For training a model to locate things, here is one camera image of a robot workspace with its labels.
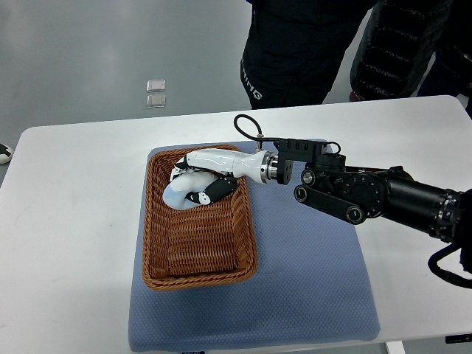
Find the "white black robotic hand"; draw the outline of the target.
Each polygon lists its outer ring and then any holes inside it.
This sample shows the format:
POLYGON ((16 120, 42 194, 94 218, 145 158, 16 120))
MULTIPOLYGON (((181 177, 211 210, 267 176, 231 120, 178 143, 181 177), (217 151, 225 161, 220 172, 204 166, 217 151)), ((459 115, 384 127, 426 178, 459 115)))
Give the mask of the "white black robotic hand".
POLYGON ((189 192, 185 196, 196 204, 213 204, 237 189, 236 178, 248 176, 257 183, 276 179, 277 155, 267 150, 256 153, 217 148, 194 150, 175 163, 170 181, 197 170, 211 170, 226 176, 217 178, 202 192, 189 192))

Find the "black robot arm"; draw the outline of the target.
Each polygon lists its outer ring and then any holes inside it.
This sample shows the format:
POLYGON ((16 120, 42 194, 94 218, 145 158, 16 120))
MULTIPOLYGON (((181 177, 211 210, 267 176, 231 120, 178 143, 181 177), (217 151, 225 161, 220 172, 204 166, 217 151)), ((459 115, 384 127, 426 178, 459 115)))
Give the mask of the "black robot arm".
POLYGON ((352 225, 384 217, 425 232, 446 244, 430 256, 430 271, 452 285, 471 287, 470 279, 438 265, 459 251, 460 264, 471 272, 471 191, 422 184, 401 166, 348 167, 344 155, 328 150, 329 142, 274 139, 273 143, 276 152, 259 147, 255 153, 220 148, 186 153, 171 171, 164 202, 177 210, 213 204, 233 193, 241 177, 286 185, 293 163, 303 162, 301 183, 294 189, 298 202, 352 225))

